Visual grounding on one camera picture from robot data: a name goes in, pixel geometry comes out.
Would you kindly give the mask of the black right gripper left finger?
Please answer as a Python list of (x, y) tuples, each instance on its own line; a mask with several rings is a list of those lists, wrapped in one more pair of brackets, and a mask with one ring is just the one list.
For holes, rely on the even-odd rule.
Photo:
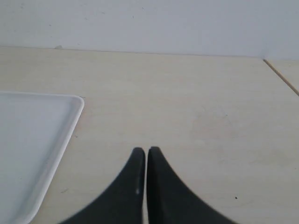
[(145, 152), (135, 147), (114, 181), (63, 224), (142, 224)]

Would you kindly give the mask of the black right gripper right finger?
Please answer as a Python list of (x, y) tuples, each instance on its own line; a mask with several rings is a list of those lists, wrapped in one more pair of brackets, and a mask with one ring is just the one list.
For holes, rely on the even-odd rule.
[(150, 224), (233, 224), (197, 197), (178, 177), (159, 147), (148, 153), (146, 195)]

